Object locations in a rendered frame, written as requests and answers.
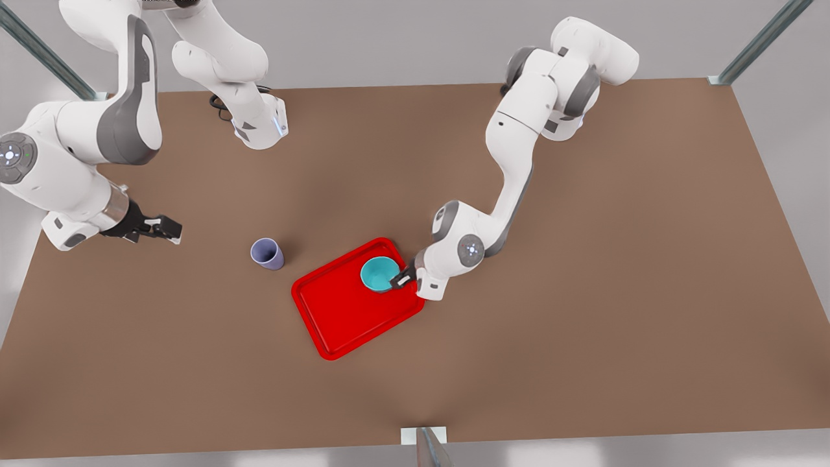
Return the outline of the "lavender cup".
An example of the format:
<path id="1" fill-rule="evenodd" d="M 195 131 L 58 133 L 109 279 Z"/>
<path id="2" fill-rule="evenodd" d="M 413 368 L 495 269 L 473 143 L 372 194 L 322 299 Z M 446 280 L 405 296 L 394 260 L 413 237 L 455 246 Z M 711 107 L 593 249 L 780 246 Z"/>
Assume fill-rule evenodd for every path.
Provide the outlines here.
<path id="1" fill-rule="evenodd" d="M 265 269 L 279 270 L 285 265 L 283 251 L 278 242 L 270 237 L 262 237 L 252 243 L 250 254 L 252 260 Z"/>

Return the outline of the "silver frame post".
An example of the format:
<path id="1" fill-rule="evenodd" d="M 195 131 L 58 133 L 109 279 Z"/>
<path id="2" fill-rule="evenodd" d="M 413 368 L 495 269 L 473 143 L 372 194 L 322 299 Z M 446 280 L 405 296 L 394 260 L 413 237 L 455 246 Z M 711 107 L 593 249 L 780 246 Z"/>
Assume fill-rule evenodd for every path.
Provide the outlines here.
<path id="1" fill-rule="evenodd" d="M 708 76 L 711 86 L 731 86 L 812 4 L 814 0 L 788 0 L 720 74 Z"/>
<path id="2" fill-rule="evenodd" d="M 403 427 L 400 429 L 401 444 L 412 444 L 417 449 L 418 467 L 455 467 L 445 450 L 447 428 Z"/>
<path id="3" fill-rule="evenodd" d="M 106 92 L 94 91 L 3 0 L 0 0 L 0 28 L 81 100 L 103 101 L 108 97 Z"/>

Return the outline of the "teal bowl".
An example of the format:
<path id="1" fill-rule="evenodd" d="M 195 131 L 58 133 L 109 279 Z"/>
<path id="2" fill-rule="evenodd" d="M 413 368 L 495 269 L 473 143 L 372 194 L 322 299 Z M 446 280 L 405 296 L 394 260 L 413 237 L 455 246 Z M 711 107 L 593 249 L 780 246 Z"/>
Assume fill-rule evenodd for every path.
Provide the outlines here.
<path id="1" fill-rule="evenodd" d="M 400 271 L 400 266 L 394 258 L 372 257 L 361 268 L 361 281 L 367 289 L 375 293 L 385 293 L 392 290 L 392 279 Z"/>

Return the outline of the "red tray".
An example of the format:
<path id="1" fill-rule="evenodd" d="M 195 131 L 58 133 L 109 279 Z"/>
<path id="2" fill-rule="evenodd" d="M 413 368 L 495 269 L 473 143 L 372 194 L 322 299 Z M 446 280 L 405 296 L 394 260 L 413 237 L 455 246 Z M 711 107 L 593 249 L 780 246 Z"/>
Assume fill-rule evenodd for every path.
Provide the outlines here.
<path id="1" fill-rule="evenodd" d="M 347 252 L 292 285 L 291 295 L 320 357 L 340 359 L 419 313 L 425 301 L 413 283 L 385 293 L 361 279 L 361 269 L 375 257 L 389 257 L 399 269 L 402 255 L 387 237 L 377 237 Z"/>

